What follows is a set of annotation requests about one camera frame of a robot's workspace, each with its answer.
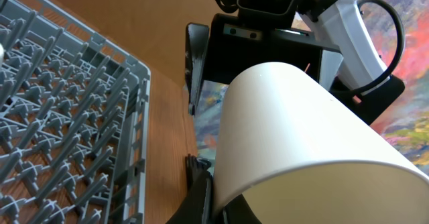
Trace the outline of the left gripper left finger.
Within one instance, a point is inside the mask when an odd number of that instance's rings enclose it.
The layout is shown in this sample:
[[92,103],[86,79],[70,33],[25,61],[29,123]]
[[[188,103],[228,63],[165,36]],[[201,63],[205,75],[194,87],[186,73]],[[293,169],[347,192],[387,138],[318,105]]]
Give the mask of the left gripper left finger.
[[187,195],[167,224],[207,224],[210,222],[212,175],[209,160],[191,154],[185,157]]

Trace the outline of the white plastic cup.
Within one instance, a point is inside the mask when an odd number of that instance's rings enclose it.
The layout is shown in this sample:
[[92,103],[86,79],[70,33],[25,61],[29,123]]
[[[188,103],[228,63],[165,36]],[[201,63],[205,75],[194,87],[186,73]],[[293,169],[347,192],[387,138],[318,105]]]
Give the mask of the white plastic cup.
[[223,100],[213,213],[237,196],[262,223],[428,222],[428,177],[281,62],[240,73]]

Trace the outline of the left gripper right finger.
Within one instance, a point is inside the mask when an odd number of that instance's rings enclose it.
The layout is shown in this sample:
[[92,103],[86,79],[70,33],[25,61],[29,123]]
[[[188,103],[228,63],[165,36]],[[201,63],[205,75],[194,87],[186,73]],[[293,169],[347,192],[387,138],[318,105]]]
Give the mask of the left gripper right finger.
[[261,224],[242,194],[235,197],[223,209],[225,224]]

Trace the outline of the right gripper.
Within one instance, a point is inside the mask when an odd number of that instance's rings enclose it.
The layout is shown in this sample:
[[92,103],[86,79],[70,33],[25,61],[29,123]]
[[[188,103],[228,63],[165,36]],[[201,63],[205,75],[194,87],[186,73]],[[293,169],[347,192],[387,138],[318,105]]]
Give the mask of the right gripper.
[[318,0],[215,0],[210,25],[186,26],[185,81],[188,112],[198,108],[204,81],[231,84],[264,62],[296,66],[330,90],[343,61],[338,46],[316,39],[315,30],[292,29],[296,13],[311,13]]

